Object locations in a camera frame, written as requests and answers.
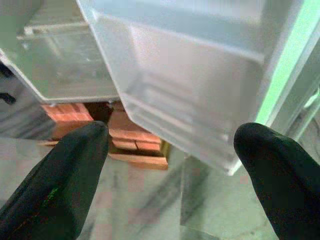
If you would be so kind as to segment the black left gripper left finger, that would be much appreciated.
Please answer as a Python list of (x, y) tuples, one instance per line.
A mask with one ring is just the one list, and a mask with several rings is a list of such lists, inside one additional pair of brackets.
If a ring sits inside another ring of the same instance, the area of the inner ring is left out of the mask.
[(97, 190), (108, 141), (108, 127), (101, 121), (65, 135), (1, 208), (1, 239), (77, 239)]

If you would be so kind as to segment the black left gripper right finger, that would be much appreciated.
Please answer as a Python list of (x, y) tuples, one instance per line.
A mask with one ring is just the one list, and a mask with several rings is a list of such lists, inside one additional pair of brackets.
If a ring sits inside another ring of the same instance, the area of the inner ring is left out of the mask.
[(255, 122), (233, 146), (280, 240), (320, 238), (320, 166), (292, 138)]

